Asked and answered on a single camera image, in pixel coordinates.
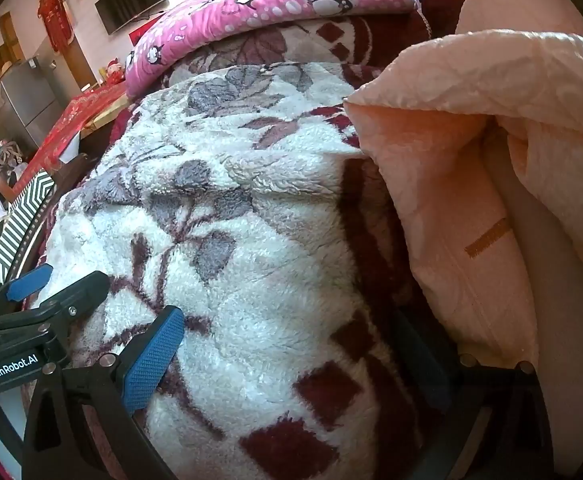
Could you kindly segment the green striped white box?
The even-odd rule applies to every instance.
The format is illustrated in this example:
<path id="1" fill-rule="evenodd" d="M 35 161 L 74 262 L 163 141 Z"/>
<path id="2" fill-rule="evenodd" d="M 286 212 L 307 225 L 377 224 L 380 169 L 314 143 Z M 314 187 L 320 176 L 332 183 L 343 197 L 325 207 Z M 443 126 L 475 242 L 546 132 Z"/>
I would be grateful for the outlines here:
<path id="1" fill-rule="evenodd" d="M 40 170 L 11 204 L 9 214 L 0 228 L 0 284 L 9 280 L 16 268 L 18 253 L 34 231 L 34 221 L 40 220 L 43 207 L 56 191 L 56 183 Z"/>

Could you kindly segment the grey refrigerator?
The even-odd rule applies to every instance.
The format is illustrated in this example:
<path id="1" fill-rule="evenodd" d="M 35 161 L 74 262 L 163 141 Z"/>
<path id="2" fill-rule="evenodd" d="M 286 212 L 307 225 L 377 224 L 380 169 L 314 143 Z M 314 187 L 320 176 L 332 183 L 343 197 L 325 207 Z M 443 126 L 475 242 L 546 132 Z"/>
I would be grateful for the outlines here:
<path id="1" fill-rule="evenodd" d="M 0 77 L 0 141 L 35 152 L 63 110 L 38 58 L 19 62 Z"/>

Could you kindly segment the red patterned tablecloth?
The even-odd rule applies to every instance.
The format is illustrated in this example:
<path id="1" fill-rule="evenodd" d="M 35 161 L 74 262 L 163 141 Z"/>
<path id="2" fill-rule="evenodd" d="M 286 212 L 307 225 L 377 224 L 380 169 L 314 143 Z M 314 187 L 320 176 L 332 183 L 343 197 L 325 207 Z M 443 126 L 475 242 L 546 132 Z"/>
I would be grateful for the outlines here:
<path id="1" fill-rule="evenodd" d="M 52 126 L 42 146 L 29 161 L 26 170 L 12 188 L 18 195 L 40 170 L 52 174 L 60 168 L 60 155 L 83 128 L 105 108 L 124 96 L 125 82 L 105 86 L 81 93 L 73 98 L 59 119 Z"/>

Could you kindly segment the white maroon floral fleece blanket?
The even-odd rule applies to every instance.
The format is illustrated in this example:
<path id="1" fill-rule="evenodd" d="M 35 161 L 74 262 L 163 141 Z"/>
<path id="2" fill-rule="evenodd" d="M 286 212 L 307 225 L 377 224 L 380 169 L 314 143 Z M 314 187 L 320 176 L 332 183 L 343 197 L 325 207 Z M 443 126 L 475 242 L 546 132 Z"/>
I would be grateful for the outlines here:
<path id="1" fill-rule="evenodd" d="M 270 25 L 177 55 L 52 215 L 53 294 L 107 300 L 75 365 L 162 308 L 185 337 L 138 421 L 180 479 L 403 479 L 423 444 L 397 364 L 421 304 L 385 182 L 342 102 L 428 36 L 411 14 Z"/>

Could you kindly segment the red hanging knot decoration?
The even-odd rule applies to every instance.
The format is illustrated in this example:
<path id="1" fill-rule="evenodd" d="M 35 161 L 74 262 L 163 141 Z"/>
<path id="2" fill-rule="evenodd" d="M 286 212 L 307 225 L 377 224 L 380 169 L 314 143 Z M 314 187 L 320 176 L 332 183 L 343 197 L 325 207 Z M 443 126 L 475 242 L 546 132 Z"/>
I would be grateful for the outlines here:
<path id="1" fill-rule="evenodd" d="M 37 17 L 43 22 L 52 50 L 64 54 L 74 38 L 64 0 L 40 0 Z"/>

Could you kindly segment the peach crinkled quilt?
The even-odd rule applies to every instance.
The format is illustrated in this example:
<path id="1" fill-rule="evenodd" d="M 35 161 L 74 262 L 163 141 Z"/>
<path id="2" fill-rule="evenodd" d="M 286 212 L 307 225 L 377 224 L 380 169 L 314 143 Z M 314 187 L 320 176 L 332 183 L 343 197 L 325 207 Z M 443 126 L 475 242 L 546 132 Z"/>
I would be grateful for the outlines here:
<path id="1" fill-rule="evenodd" d="M 583 463 L 583 16 L 465 0 L 346 99 L 411 270 L 459 351 L 532 363 L 555 466 Z"/>

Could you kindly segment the pink penguin quilt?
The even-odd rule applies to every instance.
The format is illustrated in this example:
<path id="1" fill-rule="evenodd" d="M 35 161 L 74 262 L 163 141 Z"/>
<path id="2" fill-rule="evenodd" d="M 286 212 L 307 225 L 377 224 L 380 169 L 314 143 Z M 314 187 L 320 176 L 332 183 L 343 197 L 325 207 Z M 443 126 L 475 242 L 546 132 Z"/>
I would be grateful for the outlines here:
<path id="1" fill-rule="evenodd" d="M 373 13 L 410 13 L 418 0 L 184 0 L 161 15 L 126 59 L 129 98 L 143 94 L 185 55 L 274 24 Z"/>

